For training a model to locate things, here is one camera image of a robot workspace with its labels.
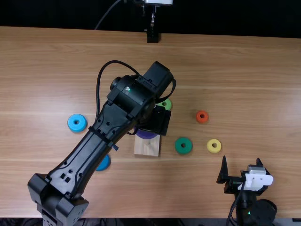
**black clamp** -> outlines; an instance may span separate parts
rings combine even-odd
[[[116,151],[118,150],[118,147],[108,138],[106,138],[104,135],[102,135],[100,132],[95,130],[92,126],[88,128],[92,133],[97,135],[102,141],[104,141],[108,147],[115,149]]]

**yellow ring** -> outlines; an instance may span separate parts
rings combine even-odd
[[[211,153],[218,153],[222,148],[222,144],[217,139],[211,139],[207,142],[207,149]]]

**orange ring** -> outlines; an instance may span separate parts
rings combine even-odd
[[[208,113],[205,111],[199,111],[196,115],[196,119],[199,123],[205,123],[208,121]]]

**toy ring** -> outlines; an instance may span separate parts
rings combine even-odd
[[[192,142],[185,137],[181,137],[175,142],[175,149],[180,154],[188,154],[192,150]]]
[[[170,111],[171,107],[173,106],[170,99],[166,99],[165,101],[163,101],[157,105],[165,107],[165,109],[168,111]]]
[[[67,124],[72,132],[78,133],[86,128],[87,120],[81,114],[74,114],[69,117]]]
[[[103,171],[106,170],[111,164],[111,159],[109,155],[107,154],[105,158],[102,160],[102,162],[97,167],[96,171]]]
[[[217,139],[211,139],[207,142],[207,149],[211,153],[218,153],[222,148],[222,144]]]
[[[208,113],[205,111],[199,111],[196,115],[196,120],[199,123],[205,123],[208,121]]]

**white plastic part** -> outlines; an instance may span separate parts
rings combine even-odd
[[[144,0],[146,4],[172,5],[174,0]]]
[[[263,174],[254,174],[254,173],[246,173],[246,183],[244,190],[257,192],[264,185],[269,186],[273,183],[274,178],[271,175],[263,175]]]

